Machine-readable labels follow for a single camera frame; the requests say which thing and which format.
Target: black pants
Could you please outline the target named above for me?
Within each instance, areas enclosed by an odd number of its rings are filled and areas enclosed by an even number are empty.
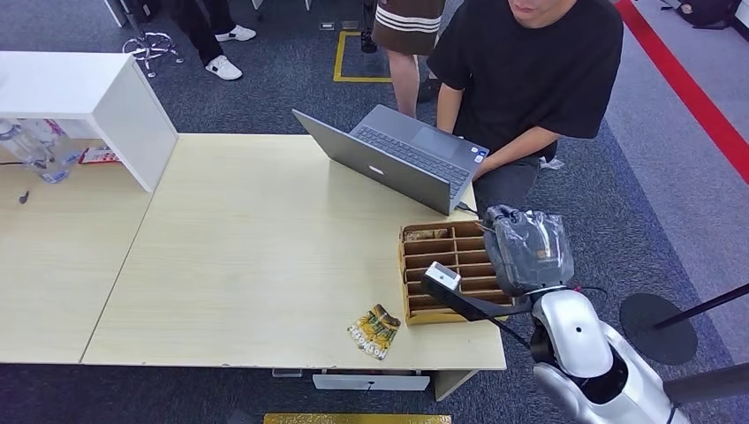
[[[538,172],[539,158],[528,156],[482,175],[473,182],[479,216],[483,218],[487,208],[497,205],[521,208]]]
[[[214,34],[226,34],[236,25],[231,20],[227,0],[203,0],[210,25],[196,0],[162,0],[162,3],[171,19],[198,50],[203,66],[223,54]]]

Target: black round base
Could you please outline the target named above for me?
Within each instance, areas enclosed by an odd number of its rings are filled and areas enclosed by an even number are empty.
[[[651,360],[667,365],[681,365],[697,353],[697,333],[685,320],[666,329],[653,325],[681,313],[666,299],[654,294],[637,293],[622,302],[619,321],[632,346]]]

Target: white drawer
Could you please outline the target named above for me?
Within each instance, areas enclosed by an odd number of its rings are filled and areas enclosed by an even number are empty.
[[[422,391],[429,385],[425,375],[331,375],[312,376],[321,390],[406,390]]]

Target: red stripe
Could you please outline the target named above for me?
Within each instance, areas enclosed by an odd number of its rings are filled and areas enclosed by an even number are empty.
[[[749,144],[746,140],[694,82],[634,4],[630,0],[620,0],[617,9],[655,67],[738,174],[749,184]]]

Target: laptop keyboard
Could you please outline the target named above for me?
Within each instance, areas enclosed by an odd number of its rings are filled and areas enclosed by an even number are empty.
[[[379,148],[385,153],[447,180],[450,182],[451,199],[455,197],[458,189],[463,186],[468,178],[467,170],[451,165],[368,126],[361,126],[352,135],[370,146]]]

